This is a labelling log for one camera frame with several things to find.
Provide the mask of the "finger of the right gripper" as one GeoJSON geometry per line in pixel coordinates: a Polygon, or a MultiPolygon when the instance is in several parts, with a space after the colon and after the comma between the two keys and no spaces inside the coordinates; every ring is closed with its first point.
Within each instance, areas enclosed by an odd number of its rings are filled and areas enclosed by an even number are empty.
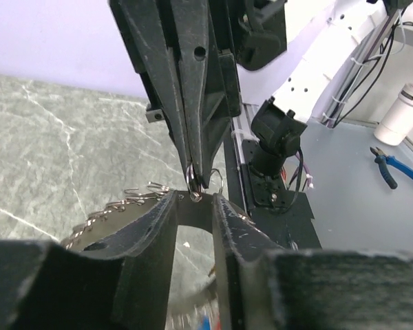
{"type": "Polygon", "coordinates": [[[178,71],[194,186],[209,186],[213,160],[240,103],[228,1],[172,1],[178,71]]]}
{"type": "Polygon", "coordinates": [[[180,81],[173,49],[167,46],[158,5],[155,1],[120,1],[119,4],[170,124],[182,170],[186,173],[190,165],[189,144],[180,81]]]}

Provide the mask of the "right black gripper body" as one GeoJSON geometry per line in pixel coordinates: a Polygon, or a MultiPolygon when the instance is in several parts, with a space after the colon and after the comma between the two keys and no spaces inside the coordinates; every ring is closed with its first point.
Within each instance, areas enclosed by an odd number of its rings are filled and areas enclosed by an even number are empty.
{"type": "MultiPolygon", "coordinates": [[[[151,121],[163,120],[169,124],[166,115],[162,111],[162,104],[152,87],[145,66],[140,58],[134,38],[127,25],[127,19],[120,8],[119,2],[111,1],[109,6],[130,61],[136,73],[139,74],[147,93],[149,99],[147,118],[151,121]]],[[[171,9],[172,1],[155,2],[158,5],[159,15],[164,26],[167,46],[173,49],[176,71],[180,81],[178,71],[180,52],[176,25],[171,9]]],[[[233,53],[237,68],[243,67],[249,71],[259,70],[286,51],[286,22],[283,1],[228,1],[228,3],[235,48],[233,53]]],[[[231,117],[239,116],[240,113],[241,98],[231,117]]]]}

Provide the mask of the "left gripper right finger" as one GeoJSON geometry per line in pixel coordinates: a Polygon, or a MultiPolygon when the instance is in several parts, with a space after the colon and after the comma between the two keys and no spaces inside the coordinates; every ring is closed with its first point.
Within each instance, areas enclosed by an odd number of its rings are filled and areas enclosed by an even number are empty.
{"type": "Polygon", "coordinates": [[[413,256],[286,250],[222,195],[213,240],[223,329],[413,329],[413,256]]]}

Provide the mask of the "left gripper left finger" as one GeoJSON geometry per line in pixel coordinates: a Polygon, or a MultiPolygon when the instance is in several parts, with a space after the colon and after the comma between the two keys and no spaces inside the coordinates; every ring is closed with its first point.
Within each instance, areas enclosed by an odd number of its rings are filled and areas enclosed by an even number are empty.
{"type": "Polygon", "coordinates": [[[164,329],[177,205],[171,192],[80,253],[0,240],[0,329],[164,329]]]}

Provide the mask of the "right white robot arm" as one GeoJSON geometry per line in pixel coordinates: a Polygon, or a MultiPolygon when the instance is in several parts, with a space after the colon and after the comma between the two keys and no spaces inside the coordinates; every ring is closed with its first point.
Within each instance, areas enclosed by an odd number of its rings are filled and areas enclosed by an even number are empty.
{"type": "Polygon", "coordinates": [[[209,186],[231,120],[240,114],[237,71],[263,71],[249,89],[306,122],[359,44],[390,14],[387,1],[332,1],[316,35],[290,51],[285,1],[110,1],[150,106],[160,110],[187,186],[209,186]]]}

